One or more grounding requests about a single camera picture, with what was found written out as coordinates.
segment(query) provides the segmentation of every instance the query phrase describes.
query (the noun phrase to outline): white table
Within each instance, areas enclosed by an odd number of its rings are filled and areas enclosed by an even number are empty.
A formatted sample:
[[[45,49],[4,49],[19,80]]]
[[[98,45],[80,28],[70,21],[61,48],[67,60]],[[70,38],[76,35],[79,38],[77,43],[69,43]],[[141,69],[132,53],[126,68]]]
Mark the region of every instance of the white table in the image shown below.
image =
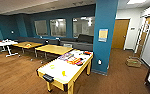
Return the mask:
[[[9,55],[6,55],[6,57],[18,54],[18,53],[14,53],[14,54],[11,53],[9,45],[12,45],[12,44],[18,44],[18,42],[15,42],[15,41],[12,41],[12,40],[3,40],[3,41],[0,41],[0,46],[3,47],[2,51],[5,51],[4,46],[7,46],[7,50],[9,52]]]

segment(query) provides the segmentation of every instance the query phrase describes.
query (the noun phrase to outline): paper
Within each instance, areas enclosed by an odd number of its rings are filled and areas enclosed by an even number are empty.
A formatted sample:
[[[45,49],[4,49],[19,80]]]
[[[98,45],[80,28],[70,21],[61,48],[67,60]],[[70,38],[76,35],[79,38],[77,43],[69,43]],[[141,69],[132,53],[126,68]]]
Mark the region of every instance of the paper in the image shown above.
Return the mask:
[[[99,30],[99,39],[98,41],[106,42],[108,36],[108,29],[100,29]]]

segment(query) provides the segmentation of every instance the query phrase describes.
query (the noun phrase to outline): blue wall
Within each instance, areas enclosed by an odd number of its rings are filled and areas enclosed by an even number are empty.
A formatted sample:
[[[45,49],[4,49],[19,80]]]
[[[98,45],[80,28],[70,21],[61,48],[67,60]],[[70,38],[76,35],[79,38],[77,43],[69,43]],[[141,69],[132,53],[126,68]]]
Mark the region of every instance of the blue wall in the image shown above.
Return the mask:
[[[46,20],[47,22],[47,31],[48,36],[43,36],[43,38],[55,38],[50,36],[50,20],[63,18],[66,19],[66,37],[73,38],[73,18],[79,18],[83,16],[95,16],[95,4],[76,7],[76,8],[68,8],[68,9],[60,9],[49,12],[35,13],[31,14],[31,24],[32,30],[35,37],[39,37],[36,35],[34,21],[38,20]]]
[[[15,15],[21,37],[34,37],[30,16],[26,14]]]
[[[92,69],[107,73],[118,0],[97,0]],[[99,29],[108,29],[107,42],[99,42]]]
[[[0,39],[16,39],[19,37],[18,26],[14,16],[0,15]]]
[[[112,36],[115,23],[115,15],[117,11],[118,0],[97,0],[96,5],[88,5],[76,8],[68,8],[55,10],[50,12],[42,12],[35,14],[17,14],[12,16],[0,15],[0,38],[1,39],[17,39],[18,36],[23,37],[39,37],[36,35],[34,21],[46,20],[48,36],[43,38],[55,38],[50,36],[50,20],[63,18],[66,19],[66,35],[68,38],[73,37],[73,18],[83,16],[95,16],[94,58],[92,69],[107,73],[109,64],[109,56],[111,50]],[[99,29],[108,29],[107,42],[98,41]]]

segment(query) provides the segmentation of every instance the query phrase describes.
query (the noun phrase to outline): window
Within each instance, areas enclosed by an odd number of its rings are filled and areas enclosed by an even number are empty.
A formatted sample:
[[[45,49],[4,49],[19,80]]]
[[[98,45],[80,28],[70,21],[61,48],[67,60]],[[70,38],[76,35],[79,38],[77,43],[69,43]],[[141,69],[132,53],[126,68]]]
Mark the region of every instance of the window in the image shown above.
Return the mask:
[[[36,34],[40,36],[48,35],[46,20],[35,21]]]
[[[50,20],[51,36],[66,37],[66,20]]]
[[[79,34],[94,36],[95,17],[73,18],[73,36]]]

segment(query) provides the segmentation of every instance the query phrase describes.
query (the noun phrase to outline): door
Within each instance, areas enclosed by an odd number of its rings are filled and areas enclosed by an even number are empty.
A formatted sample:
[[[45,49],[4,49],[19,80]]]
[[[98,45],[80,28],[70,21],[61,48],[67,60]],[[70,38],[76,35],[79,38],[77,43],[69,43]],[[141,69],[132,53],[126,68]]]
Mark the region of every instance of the door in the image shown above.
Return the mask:
[[[144,27],[143,27],[143,30],[142,30],[143,32],[141,33],[141,37],[139,38],[138,49],[137,49],[137,57],[140,57],[143,46],[144,46],[144,43],[145,43],[147,33],[149,33],[149,32],[144,32],[147,29],[146,28],[147,24],[150,24],[150,16],[146,18],[146,21],[144,23]]]
[[[115,20],[112,48],[123,49],[129,26],[129,21],[130,21],[129,19]]]

